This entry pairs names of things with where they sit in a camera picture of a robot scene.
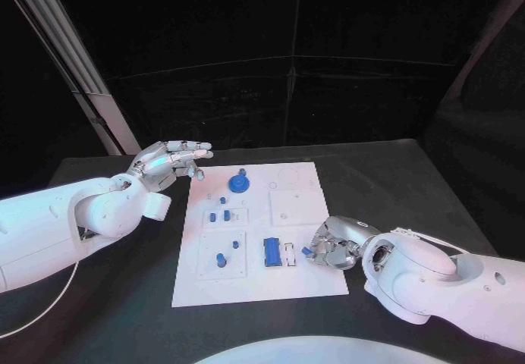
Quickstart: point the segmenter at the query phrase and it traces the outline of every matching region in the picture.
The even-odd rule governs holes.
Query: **small blue piece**
[[[266,266],[279,267],[282,263],[282,253],[279,251],[279,238],[266,239]]]
[[[227,259],[225,259],[224,255],[222,255],[222,253],[220,253],[217,255],[217,266],[220,268],[224,268],[227,266]]]
[[[247,179],[247,171],[240,169],[238,175],[230,178],[228,188],[234,193],[243,193],[250,187],[250,180]]]
[[[308,256],[309,254],[313,253],[313,251],[308,247],[305,247],[302,253]]]

